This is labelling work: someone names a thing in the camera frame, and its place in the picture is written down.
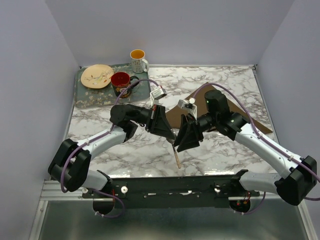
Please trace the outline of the spoon with wooden handle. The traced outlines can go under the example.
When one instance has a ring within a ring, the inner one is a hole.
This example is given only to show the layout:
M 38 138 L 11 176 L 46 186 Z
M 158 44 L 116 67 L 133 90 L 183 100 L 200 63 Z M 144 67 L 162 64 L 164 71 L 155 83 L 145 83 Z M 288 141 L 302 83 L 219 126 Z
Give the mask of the spoon with wooden handle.
M 172 139 L 169 139 L 169 138 L 167 138 L 166 140 L 171 144 L 171 147 L 172 147 L 172 150 L 173 150 L 173 154 L 174 154 L 175 161 L 176 161 L 178 169 L 181 169 L 182 165 L 181 165 L 178 153 L 177 153 L 177 151 L 176 151 L 176 149 L 174 147 L 174 141 Z

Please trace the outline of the brown cloth napkin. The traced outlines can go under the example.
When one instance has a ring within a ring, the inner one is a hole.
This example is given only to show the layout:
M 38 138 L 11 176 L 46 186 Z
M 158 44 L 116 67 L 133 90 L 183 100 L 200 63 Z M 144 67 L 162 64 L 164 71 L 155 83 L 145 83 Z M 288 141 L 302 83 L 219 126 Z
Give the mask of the brown cloth napkin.
M 207 98 L 207 92 L 217 92 L 218 100 L 214 100 L 213 103 Z M 247 122 L 250 121 L 247 113 L 241 110 L 233 102 L 231 102 L 226 96 L 213 86 L 202 85 L 199 89 L 194 91 L 188 97 L 195 96 L 195 105 L 197 106 L 197 118 L 200 120 L 203 115 L 211 115 L 218 124 L 223 121 L 230 120 L 232 115 L 242 116 Z M 181 115 L 187 115 L 187 110 L 176 106 L 166 113 L 166 119 L 172 128 L 181 128 Z

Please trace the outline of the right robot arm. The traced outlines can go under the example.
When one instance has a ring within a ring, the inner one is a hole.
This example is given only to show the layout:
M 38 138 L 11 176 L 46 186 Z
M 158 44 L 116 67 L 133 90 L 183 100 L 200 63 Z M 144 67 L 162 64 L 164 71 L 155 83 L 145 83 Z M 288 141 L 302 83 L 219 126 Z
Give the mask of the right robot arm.
M 285 149 L 261 131 L 252 119 L 246 119 L 229 108 L 228 99 L 219 90 L 204 94 L 207 113 L 197 116 L 195 99 L 182 99 L 178 107 L 186 110 L 181 115 L 180 130 L 174 146 L 178 152 L 196 148 L 204 139 L 204 132 L 215 128 L 220 134 L 249 148 L 275 169 L 275 173 L 260 174 L 244 170 L 230 183 L 230 191 L 241 196 L 247 191 L 262 191 L 279 195 L 285 202 L 297 206 L 316 185 L 317 162 Z

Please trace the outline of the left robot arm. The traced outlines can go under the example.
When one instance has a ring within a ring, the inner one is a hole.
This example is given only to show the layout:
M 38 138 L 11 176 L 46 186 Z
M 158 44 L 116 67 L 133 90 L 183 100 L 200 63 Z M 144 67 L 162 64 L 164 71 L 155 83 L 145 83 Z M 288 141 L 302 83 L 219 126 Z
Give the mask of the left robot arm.
M 90 162 L 106 150 L 131 139 L 138 126 L 153 135 L 174 141 L 176 138 L 167 118 L 165 107 L 151 108 L 132 104 L 114 105 L 110 111 L 110 130 L 102 131 L 81 141 L 64 140 L 48 167 L 49 175 L 59 181 L 62 192 L 74 192 L 81 187 L 93 189 L 101 198 L 111 191 L 110 178 L 89 169 Z

